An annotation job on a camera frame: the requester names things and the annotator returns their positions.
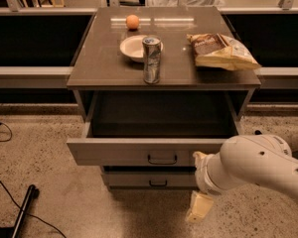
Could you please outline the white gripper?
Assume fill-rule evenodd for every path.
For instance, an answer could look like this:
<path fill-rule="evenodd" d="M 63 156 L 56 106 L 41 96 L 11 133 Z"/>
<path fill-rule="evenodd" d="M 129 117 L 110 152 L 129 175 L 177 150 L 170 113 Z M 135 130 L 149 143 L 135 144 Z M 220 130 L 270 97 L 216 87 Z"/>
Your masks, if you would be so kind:
<path fill-rule="evenodd" d="M 195 178 L 201 192 L 193 191 L 190 207 L 186 214 L 186 221 L 197 223 L 202 221 L 213 207 L 214 200 L 211 196 L 220 196 L 222 191 L 213 183 L 208 173 L 208 163 L 213 154 L 206 155 L 203 152 L 195 151 Z"/>

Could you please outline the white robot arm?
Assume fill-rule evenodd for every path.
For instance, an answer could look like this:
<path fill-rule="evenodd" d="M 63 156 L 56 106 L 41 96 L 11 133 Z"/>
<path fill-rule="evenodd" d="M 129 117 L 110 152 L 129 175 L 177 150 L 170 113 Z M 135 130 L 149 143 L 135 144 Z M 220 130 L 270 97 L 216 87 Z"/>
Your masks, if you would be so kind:
<path fill-rule="evenodd" d="M 298 200 L 298 155 L 276 135 L 238 135 L 225 140 L 216 154 L 193 153 L 198 188 L 192 192 L 188 222 L 200 222 L 217 197 L 247 183 Z"/>

